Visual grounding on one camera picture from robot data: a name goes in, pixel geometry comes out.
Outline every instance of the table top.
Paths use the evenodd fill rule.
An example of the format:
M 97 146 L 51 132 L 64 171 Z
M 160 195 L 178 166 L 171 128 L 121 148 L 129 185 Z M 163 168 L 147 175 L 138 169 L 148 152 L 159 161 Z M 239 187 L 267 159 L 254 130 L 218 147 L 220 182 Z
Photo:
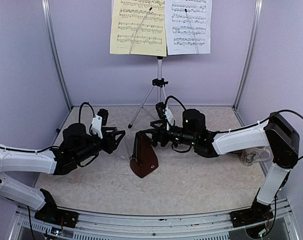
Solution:
M 192 150 L 177 153 L 170 144 L 154 148 L 159 167 L 144 178 L 136 176 L 129 162 L 128 147 L 132 151 L 135 133 L 150 128 L 157 116 L 155 107 L 147 106 L 138 115 L 133 127 L 127 126 L 137 107 L 104 107 L 109 111 L 107 126 L 126 130 L 126 137 L 111 155 L 101 152 L 99 157 L 84 168 L 68 175 L 53 176 L 41 173 L 36 188 L 49 191 L 58 206 L 97 213 L 124 215 L 185 215 L 248 207 L 264 183 L 264 174 L 258 163 L 241 164 L 233 154 L 217 158 L 203 158 Z M 206 116 L 210 131 L 240 127 L 230 107 L 195 108 Z M 182 124 L 182 108 L 172 106 L 176 125 Z M 63 129 L 78 121 L 79 108 L 74 107 Z M 89 129 L 92 112 L 82 110 L 81 122 Z M 62 131 L 55 145 L 63 140 Z

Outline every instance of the white wall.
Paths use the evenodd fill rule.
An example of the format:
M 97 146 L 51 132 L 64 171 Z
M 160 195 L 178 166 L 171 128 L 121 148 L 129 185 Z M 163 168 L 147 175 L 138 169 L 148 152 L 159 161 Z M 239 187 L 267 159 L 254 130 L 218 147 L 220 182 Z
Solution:
M 0 0 L 0 143 L 50 145 L 67 116 L 40 0 Z M 12 177 L 32 185 L 36 173 Z M 0 197 L 0 240 L 17 204 Z
M 169 56 L 167 94 L 185 104 L 232 105 L 240 84 L 255 1 L 214 0 L 211 54 Z M 140 104 L 157 78 L 154 56 L 110 55 L 111 0 L 51 0 L 62 70 L 74 105 Z M 156 92 L 148 103 L 156 102 Z
M 264 1 L 239 112 L 249 124 L 281 109 L 303 115 L 303 0 Z M 284 116 L 300 134 L 302 155 L 303 121 Z M 292 170 L 282 194 L 288 197 L 303 239 L 303 159 Z

